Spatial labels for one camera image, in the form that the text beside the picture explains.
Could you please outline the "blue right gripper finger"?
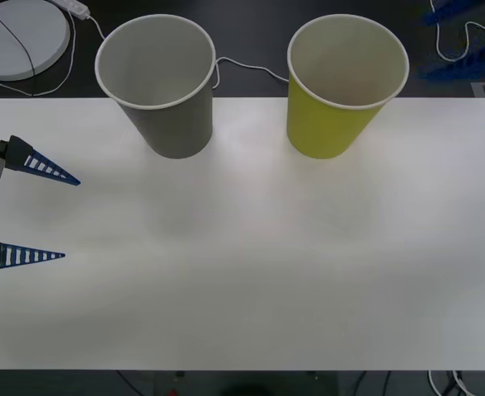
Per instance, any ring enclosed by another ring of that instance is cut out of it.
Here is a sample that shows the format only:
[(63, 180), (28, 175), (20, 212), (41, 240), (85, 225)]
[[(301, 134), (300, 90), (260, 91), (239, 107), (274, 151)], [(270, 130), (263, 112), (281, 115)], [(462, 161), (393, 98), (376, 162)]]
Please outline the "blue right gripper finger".
[(436, 53), (427, 58), (424, 64), (417, 67), (419, 79), (484, 79), (485, 78), (485, 45), (470, 46), (461, 59), (450, 62)]
[(426, 5), (427, 10), (421, 17), (421, 22), (425, 26), (439, 24), (441, 21), (449, 17), (453, 11), (453, 2), (451, 0), (428, 0)]

